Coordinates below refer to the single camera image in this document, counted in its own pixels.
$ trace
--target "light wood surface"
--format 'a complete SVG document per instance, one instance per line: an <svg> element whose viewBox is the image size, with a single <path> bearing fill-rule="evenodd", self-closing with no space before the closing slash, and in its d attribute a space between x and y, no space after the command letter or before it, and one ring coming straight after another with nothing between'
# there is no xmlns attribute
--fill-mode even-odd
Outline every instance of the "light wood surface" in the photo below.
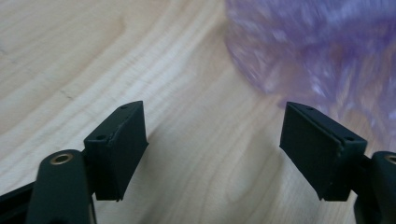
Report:
<svg viewBox="0 0 396 224"><path fill-rule="evenodd" d="M223 1L0 1L0 194L143 100L150 145L105 223L354 223L320 202L278 147L279 96L251 88L224 45ZM366 136L367 122L341 120Z"/></svg>

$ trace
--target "wood grain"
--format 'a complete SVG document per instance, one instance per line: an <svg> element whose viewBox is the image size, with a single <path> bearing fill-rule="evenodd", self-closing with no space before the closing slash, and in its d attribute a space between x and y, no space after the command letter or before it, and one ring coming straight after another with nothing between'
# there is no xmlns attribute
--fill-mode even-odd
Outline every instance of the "wood grain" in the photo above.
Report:
<svg viewBox="0 0 396 224"><path fill-rule="evenodd" d="M224 10L212 0L1 1L0 194L143 100L150 145L124 201L95 202L99 223L354 223L354 196L320 202L278 148L280 98L234 68ZM366 133L361 120L346 126Z"/></svg>

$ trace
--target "black plastic part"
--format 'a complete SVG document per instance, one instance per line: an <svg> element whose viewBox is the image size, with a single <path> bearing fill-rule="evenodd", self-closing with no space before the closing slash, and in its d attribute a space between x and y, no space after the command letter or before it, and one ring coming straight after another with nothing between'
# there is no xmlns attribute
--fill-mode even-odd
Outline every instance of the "black plastic part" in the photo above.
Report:
<svg viewBox="0 0 396 224"><path fill-rule="evenodd" d="M396 223L396 153L376 152L370 179L382 214L381 224Z"/></svg>
<svg viewBox="0 0 396 224"><path fill-rule="evenodd" d="M40 163L26 223L96 223L79 151L63 150Z"/></svg>
<svg viewBox="0 0 396 224"><path fill-rule="evenodd" d="M287 102L280 147L320 199L346 201L351 164L364 157L366 140L307 105Z"/></svg>
<svg viewBox="0 0 396 224"><path fill-rule="evenodd" d="M120 106L84 140L97 200L119 200L148 145L143 102Z"/></svg>
<svg viewBox="0 0 396 224"><path fill-rule="evenodd" d="M34 183L15 189L0 197L0 223L24 223Z"/></svg>

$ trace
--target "black plastic bracket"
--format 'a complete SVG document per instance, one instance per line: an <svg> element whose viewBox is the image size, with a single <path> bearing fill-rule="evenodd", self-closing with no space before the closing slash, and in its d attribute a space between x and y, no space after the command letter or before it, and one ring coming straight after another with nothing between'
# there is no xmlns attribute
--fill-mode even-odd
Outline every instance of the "black plastic bracket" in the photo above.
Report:
<svg viewBox="0 0 396 224"><path fill-rule="evenodd" d="M307 105L288 102L280 147L326 201L358 194L361 223L396 223L396 153L364 155L366 140Z"/></svg>
<svg viewBox="0 0 396 224"><path fill-rule="evenodd" d="M92 194L120 200L148 146L143 102L122 105L84 140L40 163L35 183L0 197L0 223L96 223Z"/></svg>

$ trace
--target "translucent plastic bag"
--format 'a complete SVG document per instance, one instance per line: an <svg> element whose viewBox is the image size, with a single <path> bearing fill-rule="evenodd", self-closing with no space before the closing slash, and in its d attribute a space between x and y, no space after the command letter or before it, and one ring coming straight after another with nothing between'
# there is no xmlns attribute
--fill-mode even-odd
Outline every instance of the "translucent plastic bag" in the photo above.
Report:
<svg viewBox="0 0 396 224"><path fill-rule="evenodd" d="M265 93L370 121L396 140L395 0L226 0L233 61Z"/></svg>

